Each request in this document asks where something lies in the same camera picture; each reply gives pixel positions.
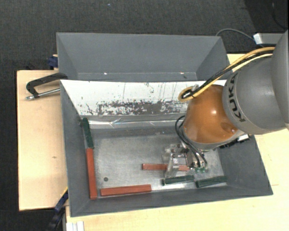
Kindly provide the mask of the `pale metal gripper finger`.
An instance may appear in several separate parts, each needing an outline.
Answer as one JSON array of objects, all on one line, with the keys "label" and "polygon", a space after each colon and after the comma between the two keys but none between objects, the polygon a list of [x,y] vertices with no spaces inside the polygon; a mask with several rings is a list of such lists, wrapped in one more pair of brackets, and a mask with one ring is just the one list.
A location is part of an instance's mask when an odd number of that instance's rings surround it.
[{"label": "pale metal gripper finger", "polygon": [[164,174],[164,178],[175,177],[180,171],[188,171],[188,166],[186,164],[185,158],[173,158],[169,159],[167,163],[167,168]]},{"label": "pale metal gripper finger", "polygon": [[180,158],[183,156],[183,151],[184,147],[181,144],[171,144],[165,147],[165,152],[162,155],[162,160],[169,160],[171,156],[175,159]]}]

